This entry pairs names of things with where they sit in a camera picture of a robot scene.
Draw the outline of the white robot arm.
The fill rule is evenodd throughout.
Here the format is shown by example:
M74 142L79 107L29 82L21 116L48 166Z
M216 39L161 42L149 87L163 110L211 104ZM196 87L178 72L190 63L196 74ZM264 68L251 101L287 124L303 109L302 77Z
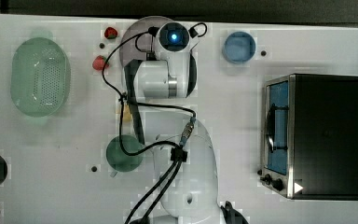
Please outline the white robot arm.
M156 184L143 197L156 198L142 217L125 224L249 224L231 202L217 202L218 174L211 137L194 110L155 104L186 98L197 84L192 49L200 34L177 21L145 31L151 55L123 67L133 130L153 156Z

